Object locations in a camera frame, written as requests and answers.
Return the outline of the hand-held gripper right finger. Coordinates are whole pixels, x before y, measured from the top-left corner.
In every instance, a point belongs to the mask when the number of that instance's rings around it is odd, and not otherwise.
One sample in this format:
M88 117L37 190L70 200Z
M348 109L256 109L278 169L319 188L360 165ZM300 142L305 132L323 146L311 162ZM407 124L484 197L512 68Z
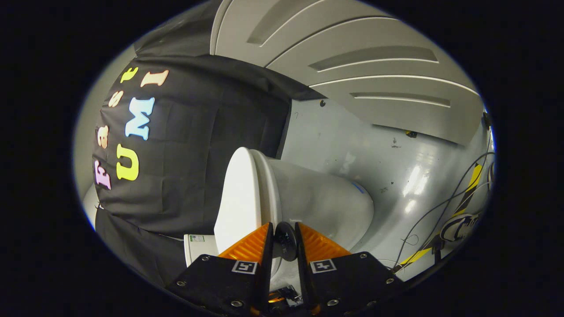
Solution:
M351 253L295 224L304 308L310 315L355 315L403 291L404 282L368 251Z

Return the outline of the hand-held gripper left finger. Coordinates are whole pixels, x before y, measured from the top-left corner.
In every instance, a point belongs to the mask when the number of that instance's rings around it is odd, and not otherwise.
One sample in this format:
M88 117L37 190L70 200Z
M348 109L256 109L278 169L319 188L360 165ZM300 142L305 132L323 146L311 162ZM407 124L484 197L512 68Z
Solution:
M217 256L200 255L167 290L211 315L260 315L268 309L273 243L269 222Z

